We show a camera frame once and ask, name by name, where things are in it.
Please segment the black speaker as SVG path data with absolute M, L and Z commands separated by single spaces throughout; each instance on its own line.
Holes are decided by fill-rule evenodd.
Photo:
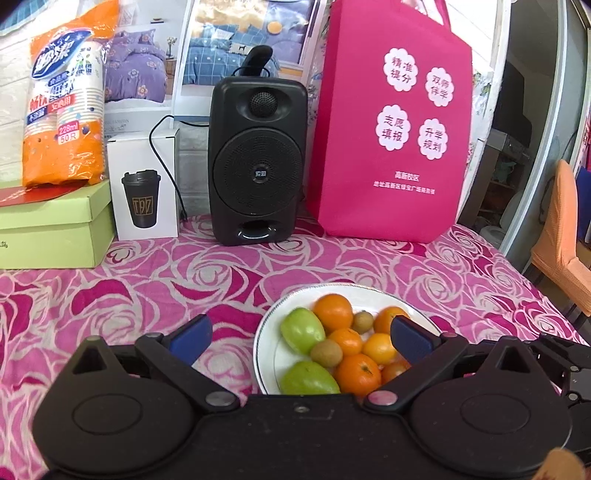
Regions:
M 211 95 L 208 195 L 216 240 L 276 243 L 294 231 L 304 181 L 308 94 L 270 75 L 273 49 L 257 45 Z

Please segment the white oval plate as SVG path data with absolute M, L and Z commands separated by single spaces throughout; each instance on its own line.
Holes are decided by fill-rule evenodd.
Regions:
M 312 284 L 295 289 L 284 295 L 263 315 L 253 340 L 253 370 L 259 392 L 280 395 L 280 378 L 298 361 L 308 360 L 307 356 L 295 352 L 283 340 L 280 323 L 290 311 L 298 307 L 311 309 L 315 301 L 327 294 L 339 294 L 349 300 L 353 312 L 368 311 L 377 315 L 389 306 L 402 308 L 418 325 L 439 336 L 442 330 L 422 312 L 409 303 L 378 289 L 351 283 Z

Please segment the small orange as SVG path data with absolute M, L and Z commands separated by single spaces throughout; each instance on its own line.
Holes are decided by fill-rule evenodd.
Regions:
M 342 356 L 353 356 L 360 354 L 363 351 L 362 336 L 351 328 L 341 328 L 329 335 L 329 340 L 332 340 L 341 347 Z

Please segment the orange middle front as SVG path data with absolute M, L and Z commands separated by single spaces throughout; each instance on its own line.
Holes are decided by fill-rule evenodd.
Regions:
M 342 393 L 365 397 L 382 384 L 382 374 L 377 363 L 365 354 L 346 356 L 335 367 L 332 375 Z

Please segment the blue bedding poster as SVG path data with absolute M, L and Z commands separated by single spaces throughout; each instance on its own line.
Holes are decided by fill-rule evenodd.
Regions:
M 259 45 L 273 49 L 266 71 L 307 81 L 325 7 L 325 1 L 195 1 L 182 83 L 213 86 Z

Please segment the purple bedding poster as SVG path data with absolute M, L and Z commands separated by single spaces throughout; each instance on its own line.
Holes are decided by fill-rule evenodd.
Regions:
M 176 71 L 176 42 L 155 24 L 119 28 L 107 56 L 105 101 L 168 102 Z

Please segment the orange covered chair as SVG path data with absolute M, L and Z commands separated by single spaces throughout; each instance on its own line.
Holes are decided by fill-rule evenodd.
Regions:
M 565 160 L 556 164 L 546 222 L 531 249 L 531 264 L 549 278 L 590 318 L 590 269 L 577 255 L 578 194 L 574 173 Z

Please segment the green shoe box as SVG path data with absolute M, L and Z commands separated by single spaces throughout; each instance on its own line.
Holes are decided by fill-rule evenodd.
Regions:
M 1 207 L 5 270 L 93 268 L 114 237 L 106 180 L 50 201 Z

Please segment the pink rose tablecloth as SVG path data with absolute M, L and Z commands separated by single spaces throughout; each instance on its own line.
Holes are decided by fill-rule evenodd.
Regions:
M 420 244 L 339 239 L 301 219 L 283 243 L 224 247 L 199 216 L 173 239 L 116 241 L 93 269 L 2 273 L 2 477 L 44 474 L 32 417 L 86 337 L 128 344 L 207 314 L 213 342 L 197 368 L 245 396 L 256 387 L 252 342 L 264 312 L 301 286 L 328 282 L 392 294 L 472 342 L 543 332 L 578 339 L 545 295 L 465 227 Z

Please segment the red-yellow peach fruit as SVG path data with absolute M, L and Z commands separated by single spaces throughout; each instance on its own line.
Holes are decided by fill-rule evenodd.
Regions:
M 404 359 L 396 360 L 382 369 L 382 384 L 385 385 L 411 368 L 411 365 Z

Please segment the brown kiwi fruit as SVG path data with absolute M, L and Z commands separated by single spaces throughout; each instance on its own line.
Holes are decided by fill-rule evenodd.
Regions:
M 332 369 L 339 365 L 344 358 L 342 348 L 337 342 L 325 339 L 311 348 L 311 360 L 324 368 Z

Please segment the magenta tote bag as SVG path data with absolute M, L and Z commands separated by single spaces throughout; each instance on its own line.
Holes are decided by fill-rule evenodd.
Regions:
M 472 79 L 471 47 L 447 16 L 332 4 L 305 194 L 325 232 L 429 243 L 455 223 Z

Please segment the yellow orange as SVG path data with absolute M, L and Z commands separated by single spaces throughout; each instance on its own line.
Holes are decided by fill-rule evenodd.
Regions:
M 377 365 L 385 366 L 394 362 L 397 350 L 391 337 L 386 333 L 374 333 L 363 343 L 362 353 L 370 357 Z

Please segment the green apple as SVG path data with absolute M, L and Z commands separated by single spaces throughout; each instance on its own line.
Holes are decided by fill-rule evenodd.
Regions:
M 311 349 L 325 340 L 325 328 L 310 309 L 297 307 L 280 323 L 280 334 L 295 352 L 308 355 Z
M 284 395 L 339 394 L 339 384 L 328 370 L 313 361 L 295 363 L 280 378 Z

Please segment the small yellow-brown fruit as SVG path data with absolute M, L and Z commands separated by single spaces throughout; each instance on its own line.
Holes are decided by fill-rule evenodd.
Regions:
M 361 311 L 353 315 L 352 329 L 363 335 L 373 329 L 374 322 L 375 318 L 371 313 Z

